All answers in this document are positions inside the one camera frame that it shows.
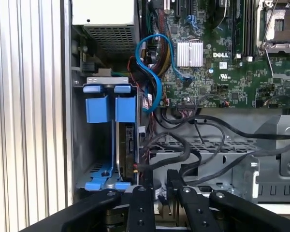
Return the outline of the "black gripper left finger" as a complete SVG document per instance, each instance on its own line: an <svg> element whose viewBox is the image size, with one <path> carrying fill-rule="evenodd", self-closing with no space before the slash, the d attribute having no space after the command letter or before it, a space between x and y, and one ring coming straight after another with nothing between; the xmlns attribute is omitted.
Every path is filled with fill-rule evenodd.
<svg viewBox="0 0 290 232"><path fill-rule="evenodd" d="M31 225L26 232L153 232L153 171L132 192L98 191Z"/></svg>

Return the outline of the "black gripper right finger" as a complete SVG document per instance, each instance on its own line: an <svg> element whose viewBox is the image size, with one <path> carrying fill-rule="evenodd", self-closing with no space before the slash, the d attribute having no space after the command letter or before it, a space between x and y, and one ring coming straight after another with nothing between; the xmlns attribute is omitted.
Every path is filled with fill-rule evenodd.
<svg viewBox="0 0 290 232"><path fill-rule="evenodd" d="M177 223L192 232L290 232L290 219L227 191L205 197L185 186L177 170L168 171L168 200Z"/></svg>

